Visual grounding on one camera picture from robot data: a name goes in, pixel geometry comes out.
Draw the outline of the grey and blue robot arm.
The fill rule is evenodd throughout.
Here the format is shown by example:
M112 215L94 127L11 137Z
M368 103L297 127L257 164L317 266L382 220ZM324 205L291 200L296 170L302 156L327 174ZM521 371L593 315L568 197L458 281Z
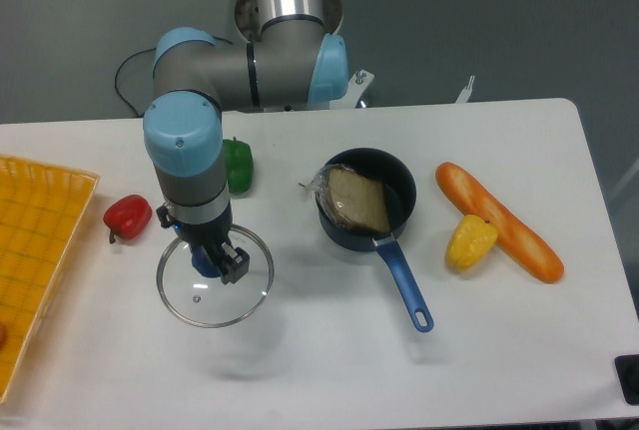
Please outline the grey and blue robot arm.
M329 33L321 0L258 0L261 37L221 46L183 27L159 41L154 99L143 118L144 143L164 203L162 226L200 255L207 277L234 283L249 269L233 247L222 113L342 98L348 66L342 37Z

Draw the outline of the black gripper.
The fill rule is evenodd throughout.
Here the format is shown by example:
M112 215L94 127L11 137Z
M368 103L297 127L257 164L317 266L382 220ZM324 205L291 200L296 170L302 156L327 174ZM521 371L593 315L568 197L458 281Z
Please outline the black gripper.
M233 223L231 205L216 218L204 223L187 223L169 213L165 205L156 209L162 228L172 228L176 235L194 247L203 247L214 270L221 273L223 284L235 284L249 271L250 256L240 247L223 245L230 243L229 232Z

